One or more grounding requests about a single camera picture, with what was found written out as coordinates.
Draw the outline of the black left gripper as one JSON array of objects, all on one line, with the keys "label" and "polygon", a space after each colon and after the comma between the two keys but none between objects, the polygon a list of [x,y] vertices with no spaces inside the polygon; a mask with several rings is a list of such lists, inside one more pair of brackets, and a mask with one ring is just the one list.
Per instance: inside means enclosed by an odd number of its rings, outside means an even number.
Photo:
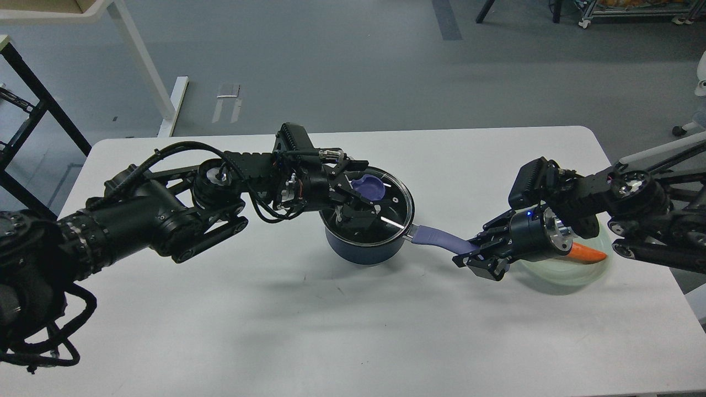
[{"label": "black left gripper", "polygon": [[395,176],[366,160],[346,159],[335,167],[319,160],[277,160],[276,169],[277,210],[334,209],[339,229],[369,229],[382,208],[398,203]]}]

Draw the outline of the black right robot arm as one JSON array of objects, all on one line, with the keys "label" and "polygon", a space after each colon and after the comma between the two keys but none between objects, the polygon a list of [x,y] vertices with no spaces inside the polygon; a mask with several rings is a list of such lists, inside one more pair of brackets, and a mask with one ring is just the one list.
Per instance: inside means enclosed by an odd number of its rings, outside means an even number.
[{"label": "black right robot arm", "polygon": [[574,239],[600,233],[597,215],[610,216],[618,236],[613,251],[626,259],[704,273],[704,169],[672,170],[704,152],[704,143],[646,169],[616,163],[582,176],[554,160],[537,158],[518,171],[509,193],[510,210],[487,221],[470,239],[472,250],[452,261],[475,275],[501,281],[510,264],[566,258]]}]

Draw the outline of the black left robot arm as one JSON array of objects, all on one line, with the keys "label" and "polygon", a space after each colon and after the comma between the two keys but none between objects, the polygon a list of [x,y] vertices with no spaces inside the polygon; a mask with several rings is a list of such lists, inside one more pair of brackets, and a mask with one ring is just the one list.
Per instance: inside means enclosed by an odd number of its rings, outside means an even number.
[{"label": "black left robot arm", "polygon": [[269,153],[196,141],[156,150],[65,218],[3,211],[2,362],[30,373],[78,364],[69,337],[98,306],[78,281],[146,248],[176,263],[201,254],[247,226],[243,195],[265,223],[332,213],[336,226],[368,232],[399,203],[371,173],[368,161],[316,148],[303,126],[285,123]]}]

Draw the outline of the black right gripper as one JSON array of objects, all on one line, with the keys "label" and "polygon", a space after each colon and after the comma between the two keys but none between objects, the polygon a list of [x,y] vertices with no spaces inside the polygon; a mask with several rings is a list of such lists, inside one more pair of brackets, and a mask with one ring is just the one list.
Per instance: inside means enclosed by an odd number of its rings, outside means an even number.
[{"label": "black right gripper", "polygon": [[574,233],[548,206],[525,208],[518,213],[505,211],[487,221],[482,231],[469,239],[469,252],[452,257],[458,268],[468,268],[475,276],[501,281],[510,269],[508,259],[480,247],[507,245],[510,258],[539,262],[567,256],[573,248]]}]

